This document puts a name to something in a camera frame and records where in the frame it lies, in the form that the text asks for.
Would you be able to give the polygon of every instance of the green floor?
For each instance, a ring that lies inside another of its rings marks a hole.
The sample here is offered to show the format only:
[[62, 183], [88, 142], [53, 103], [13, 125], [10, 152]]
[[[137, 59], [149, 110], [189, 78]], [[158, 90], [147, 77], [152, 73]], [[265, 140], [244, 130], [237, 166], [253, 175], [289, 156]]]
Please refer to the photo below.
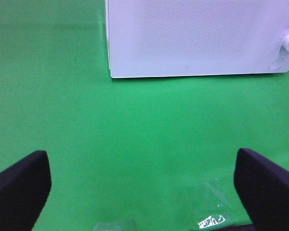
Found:
[[52, 170], [34, 230], [249, 223], [236, 152], [289, 170], [289, 72], [112, 80], [107, 66], [102, 0], [0, 0], [0, 171], [38, 149]]

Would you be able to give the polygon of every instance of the white microwave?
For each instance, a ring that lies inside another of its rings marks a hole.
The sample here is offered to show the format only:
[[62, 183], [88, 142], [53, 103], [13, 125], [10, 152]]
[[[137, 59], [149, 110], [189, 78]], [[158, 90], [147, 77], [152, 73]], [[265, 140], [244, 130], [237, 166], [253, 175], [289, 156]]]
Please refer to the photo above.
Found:
[[289, 71], [289, 0], [105, 0], [111, 77]]

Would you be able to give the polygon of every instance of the microwave oven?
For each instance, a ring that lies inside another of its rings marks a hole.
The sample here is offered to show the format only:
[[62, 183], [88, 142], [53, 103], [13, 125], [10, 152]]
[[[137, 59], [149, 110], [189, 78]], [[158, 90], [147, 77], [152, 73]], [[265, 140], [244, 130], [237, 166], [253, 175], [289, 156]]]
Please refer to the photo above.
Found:
[[289, 0], [105, 0], [111, 77], [289, 71]]

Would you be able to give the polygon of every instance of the green surface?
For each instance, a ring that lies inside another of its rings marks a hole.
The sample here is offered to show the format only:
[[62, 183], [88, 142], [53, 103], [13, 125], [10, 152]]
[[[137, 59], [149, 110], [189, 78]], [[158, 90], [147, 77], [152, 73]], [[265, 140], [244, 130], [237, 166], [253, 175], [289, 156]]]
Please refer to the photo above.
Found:
[[0, 0], [0, 171], [37, 149], [52, 170], [34, 230], [195, 229], [214, 179], [249, 223], [236, 152], [289, 170], [289, 72], [112, 80], [107, 66], [102, 0]]

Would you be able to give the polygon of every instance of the green backdrop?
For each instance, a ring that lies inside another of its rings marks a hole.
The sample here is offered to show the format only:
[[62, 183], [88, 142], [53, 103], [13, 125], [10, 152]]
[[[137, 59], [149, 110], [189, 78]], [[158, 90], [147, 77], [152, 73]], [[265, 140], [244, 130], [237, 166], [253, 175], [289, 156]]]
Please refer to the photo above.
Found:
[[103, 7], [0, 0], [0, 171], [38, 149], [51, 164], [34, 230], [187, 231], [223, 198], [230, 223], [250, 223], [236, 152], [289, 170], [289, 72], [111, 79]]

